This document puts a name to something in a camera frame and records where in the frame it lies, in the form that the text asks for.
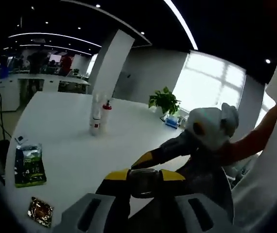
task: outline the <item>white cloth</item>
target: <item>white cloth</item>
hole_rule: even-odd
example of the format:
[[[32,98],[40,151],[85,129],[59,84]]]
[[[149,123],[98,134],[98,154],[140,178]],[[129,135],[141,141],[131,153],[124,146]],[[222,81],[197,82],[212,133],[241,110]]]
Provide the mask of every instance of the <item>white cloth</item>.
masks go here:
[[[277,67],[266,89],[277,103]],[[234,224],[257,232],[277,208],[277,122],[253,169],[232,190]]]

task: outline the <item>candy wrapper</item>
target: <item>candy wrapper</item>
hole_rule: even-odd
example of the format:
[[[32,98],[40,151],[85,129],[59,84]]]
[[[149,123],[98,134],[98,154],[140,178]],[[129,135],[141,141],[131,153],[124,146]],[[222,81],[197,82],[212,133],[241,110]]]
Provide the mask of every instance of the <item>candy wrapper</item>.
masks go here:
[[[42,185],[47,181],[41,144],[17,146],[14,172],[18,188]]]
[[[40,223],[45,227],[51,227],[53,207],[49,204],[32,197],[32,202],[28,208],[28,216],[36,222]]]

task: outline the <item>light strip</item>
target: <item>light strip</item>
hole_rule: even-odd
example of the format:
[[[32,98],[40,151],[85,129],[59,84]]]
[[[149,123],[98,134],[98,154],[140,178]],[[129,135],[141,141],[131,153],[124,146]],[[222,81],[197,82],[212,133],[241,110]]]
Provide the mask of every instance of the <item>light strip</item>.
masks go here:
[[[131,27],[129,24],[127,24],[126,22],[124,22],[123,20],[117,18],[116,16],[110,14],[109,12],[107,11],[104,11],[103,9],[101,8],[98,8],[96,6],[92,6],[90,4],[87,4],[87,3],[84,3],[84,2],[80,2],[80,1],[76,1],[76,0],[61,0],[61,1],[64,1],[64,2],[71,2],[71,3],[75,3],[75,4],[78,4],[78,5],[81,5],[81,6],[86,6],[86,7],[89,7],[93,10],[96,10],[96,11],[99,11],[115,20],[117,20],[119,23],[122,23],[124,26],[130,28],[132,31],[134,31],[136,34],[138,34],[140,37],[142,37],[147,43],[149,43],[150,45],[152,44],[144,35],[142,35],[139,31],[135,30],[133,27]]]
[[[22,46],[40,46],[40,45],[20,45],[21,47]],[[69,48],[64,48],[64,47],[59,47],[59,46],[52,46],[52,45],[44,45],[45,47],[51,47],[51,48],[59,48],[59,49],[64,49],[64,50],[71,50],[71,51],[75,51],[75,52],[79,52],[79,53],[84,53],[84,54],[87,54],[87,55],[92,55],[90,53],[87,53],[87,52],[82,52],[82,51],[78,51],[78,50],[73,50],[73,49],[69,49]]]
[[[193,38],[189,27],[187,26],[187,23],[185,22],[184,18],[182,17],[181,13],[178,11],[178,9],[176,8],[176,6],[173,4],[173,2],[171,0],[164,0],[165,3],[170,7],[170,9],[172,10],[172,12],[175,14],[175,16],[177,17],[178,21],[181,23],[182,27],[184,28],[193,48],[195,50],[198,50],[198,47],[196,45],[195,39]]]
[[[19,36],[19,35],[56,35],[56,36],[62,36],[62,37],[70,38],[70,39],[80,40],[80,41],[95,45],[95,46],[100,47],[100,48],[102,47],[100,45],[97,45],[97,44],[94,44],[92,42],[82,40],[82,39],[79,39],[79,38],[76,38],[76,37],[72,37],[72,36],[68,36],[68,35],[55,34],[55,33],[20,33],[20,34],[11,35],[8,38],[12,38],[12,37]]]

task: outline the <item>white table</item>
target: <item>white table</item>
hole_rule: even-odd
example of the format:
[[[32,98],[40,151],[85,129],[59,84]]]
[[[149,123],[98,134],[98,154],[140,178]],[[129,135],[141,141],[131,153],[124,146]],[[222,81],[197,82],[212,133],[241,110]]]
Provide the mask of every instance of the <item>white table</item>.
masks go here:
[[[40,79],[44,80],[42,91],[57,92],[60,82],[70,82],[90,85],[87,81],[71,77],[51,74],[11,74],[8,78],[0,80],[0,94],[2,96],[2,110],[15,111],[20,106],[21,84],[19,80]]]
[[[181,133],[166,126],[146,104],[113,99],[108,133],[93,137],[88,132],[91,100],[90,95],[37,92],[17,123],[7,156],[5,190],[9,207],[31,232],[50,231],[27,216],[32,196],[54,207],[55,226],[62,212],[86,193],[94,193],[109,172],[130,167],[145,152]],[[14,137],[21,134],[32,143],[42,143],[45,185],[15,188]],[[176,170],[188,158],[155,168]],[[131,199],[131,215],[150,200]]]

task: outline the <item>green package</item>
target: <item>green package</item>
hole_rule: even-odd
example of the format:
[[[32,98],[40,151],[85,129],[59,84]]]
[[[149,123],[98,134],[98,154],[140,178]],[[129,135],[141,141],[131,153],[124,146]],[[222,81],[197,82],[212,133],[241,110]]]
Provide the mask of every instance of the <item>green package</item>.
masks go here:
[[[18,188],[44,184],[47,177],[42,163],[41,144],[18,145],[14,170]]]

